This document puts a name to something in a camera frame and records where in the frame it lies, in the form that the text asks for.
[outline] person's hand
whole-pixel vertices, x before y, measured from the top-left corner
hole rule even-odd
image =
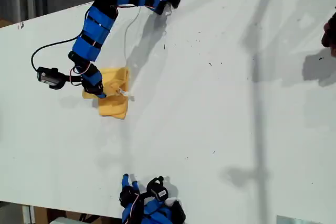
[[[323,29],[322,45],[329,47],[331,56],[336,57],[336,13],[324,25]]]

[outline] white table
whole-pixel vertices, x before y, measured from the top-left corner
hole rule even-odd
[[[0,200],[121,216],[123,173],[169,176],[187,223],[334,224],[336,0],[182,0],[171,16],[122,9],[99,67],[131,68],[124,121],[81,88],[36,80],[30,55],[74,37],[90,4],[0,30]],[[67,72],[72,44],[36,65]]]

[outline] black cable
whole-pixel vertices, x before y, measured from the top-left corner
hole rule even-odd
[[[87,15],[89,13],[90,9],[88,9],[85,13],[85,16],[84,16],[84,21],[87,19]],[[63,44],[63,43],[67,43],[67,42],[70,42],[70,41],[73,41],[75,39],[77,39],[79,36],[81,36],[83,31],[80,32],[80,34],[78,36],[76,36],[75,38],[72,38],[72,39],[68,39],[68,40],[64,40],[64,41],[61,41],[61,42],[56,42],[56,43],[52,43],[52,44],[48,44],[48,45],[45,45],[43,47],[40,47],[38,48],[33,54],[32,54],[32,57],[30,59],[30,61],[32,62],[31,63],[31,66],[33,67],[33,69],[37,72],[37,69],[34,65],[34,56],[36,53],[38,53],[40,50],[44,49],[44,48],[47,48],[47,47],[51,47],[51,46],[55,46],[55,45],[58,45],[58,44]]]

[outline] floor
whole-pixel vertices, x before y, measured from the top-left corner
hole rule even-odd
[[[5,204],[0,201],[0,223],[23,224],[21,205]]]

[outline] yellow cloth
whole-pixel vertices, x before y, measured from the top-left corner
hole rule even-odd
[[[118,119],[124,119],[128,109],[128,97],[120,93],[129,90],[128,68],[102,68],[99,70],[103,77],[104,99],[99,99],[94,94],[83,91],[84,99],[98,99],[98,111],[100,115],[110,115]]]

